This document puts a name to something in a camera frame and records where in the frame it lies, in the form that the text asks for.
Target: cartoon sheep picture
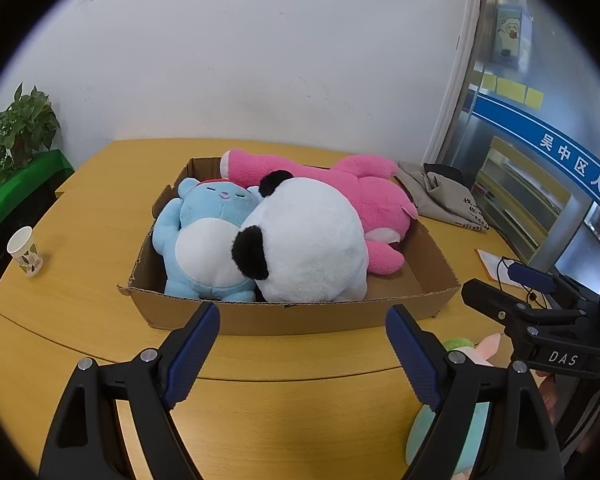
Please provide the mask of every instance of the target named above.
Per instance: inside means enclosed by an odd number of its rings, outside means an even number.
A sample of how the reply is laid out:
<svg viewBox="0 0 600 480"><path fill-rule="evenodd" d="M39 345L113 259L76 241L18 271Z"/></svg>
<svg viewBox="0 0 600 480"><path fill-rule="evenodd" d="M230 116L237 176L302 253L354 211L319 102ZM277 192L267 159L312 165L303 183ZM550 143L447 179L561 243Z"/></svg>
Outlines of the cartoon sheep picture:
<svg viewBox="0 0 600 480"><path fill-rule="evenodd" d="M500 54L504 57L517 57L520 50L520 19L502 20L498 29L498 37L502 46Z"/></svg>

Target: stuffed animal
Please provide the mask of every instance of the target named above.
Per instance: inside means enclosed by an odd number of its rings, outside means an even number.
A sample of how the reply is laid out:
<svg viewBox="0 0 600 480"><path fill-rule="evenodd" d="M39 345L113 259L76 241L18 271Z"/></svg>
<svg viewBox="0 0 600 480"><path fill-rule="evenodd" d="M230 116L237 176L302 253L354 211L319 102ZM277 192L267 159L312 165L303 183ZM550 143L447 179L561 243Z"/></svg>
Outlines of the stuffed animal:
<svg viewBox="0 0 600 480"><path fill-rule="evenodd" d="M388 180L397 171L392 160L379 155L352 155L330 170L324 170L303 166L282 156L229 150L220 162L222 177L245 187L255 186L275 170L320 180L349 199L365 230L369 272L391 274L402 267L404 257L389 244L404 238L418 211L402 188Z"/></svg>
<svg viewBox="0 0 600 480"><path fill-rule="evenodd" d="M334 187L274 171L262 179L263 199L243 222L232 255L265 300L313 303L362 300L365 235L360 218Z"/></svg>
<svg viewBox="0 0 600 480"><path fill-rule="evenodd" d="M155 221L153 244L164 258L168 296L255 301L255 282L231 258L240 225L260 201L233 182L185 178Z"/></svg>
<svg viewBox="0 0 600 480"><path fill-rule="evenodd" d="M442 343L448 352L452 350L461 351L471 361L478 365L493 366L487 359L491 358L497 351L500 345L500 334L491 334L484 338L478 346L474 345L465 338L456 338ZM489 411L488 402L479 402L475 405L474 417L469 426L469 433L464 441L464 447L460 453L458 464L454 470L454 475L451 480L467 480L471 476L471 469L474 466L475 459L480 449L480 441L484 433L484 427L487 423L487 414ZM413 421L409 437L407 439L406 461L410 464L416 453L420 449L427 432L433 423L436 413L427 405L423 406L416 419Z"/></svg>

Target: gray cloth bag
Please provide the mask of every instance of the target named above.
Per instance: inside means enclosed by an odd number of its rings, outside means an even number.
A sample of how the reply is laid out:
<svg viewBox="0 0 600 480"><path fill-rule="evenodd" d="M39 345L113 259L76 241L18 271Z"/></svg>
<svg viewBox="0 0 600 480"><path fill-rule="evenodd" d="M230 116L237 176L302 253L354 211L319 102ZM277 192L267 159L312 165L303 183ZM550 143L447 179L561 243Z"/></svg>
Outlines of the gray cloth bag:
<svg viewBox="0 0 600 480"><path fill-rule="evenodd" d="M395 175L407 188L418 214L472 231L489 229L474 197L462 184L417 164L398 162Z"/></svg>

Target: blue sign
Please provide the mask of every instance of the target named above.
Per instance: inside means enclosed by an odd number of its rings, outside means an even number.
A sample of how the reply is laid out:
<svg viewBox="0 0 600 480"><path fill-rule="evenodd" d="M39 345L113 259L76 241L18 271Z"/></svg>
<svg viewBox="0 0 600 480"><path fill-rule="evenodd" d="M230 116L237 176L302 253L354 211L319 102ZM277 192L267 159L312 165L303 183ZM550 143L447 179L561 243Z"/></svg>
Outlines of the blue sign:
<svg viewBox="0 0 600 480"><path fill-rule="evenodd" d="M600 160L533 115L478 94L473 115L530 146L600 203Z"/></svg>

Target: white wall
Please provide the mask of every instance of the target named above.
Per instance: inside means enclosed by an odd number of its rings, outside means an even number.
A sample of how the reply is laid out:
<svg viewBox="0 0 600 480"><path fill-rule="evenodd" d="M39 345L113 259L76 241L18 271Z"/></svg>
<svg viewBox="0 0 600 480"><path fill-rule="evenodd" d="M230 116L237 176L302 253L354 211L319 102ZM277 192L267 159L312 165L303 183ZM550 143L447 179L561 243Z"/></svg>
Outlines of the white wall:
<svg viewBox="0 0 600 480"><path fill-rule="evenodd" d="M75 166L135 137L272 140L420 161L457 100L471 5L63 0L4 72L0 110L21 81L48 92L58 146Z"/></svg>

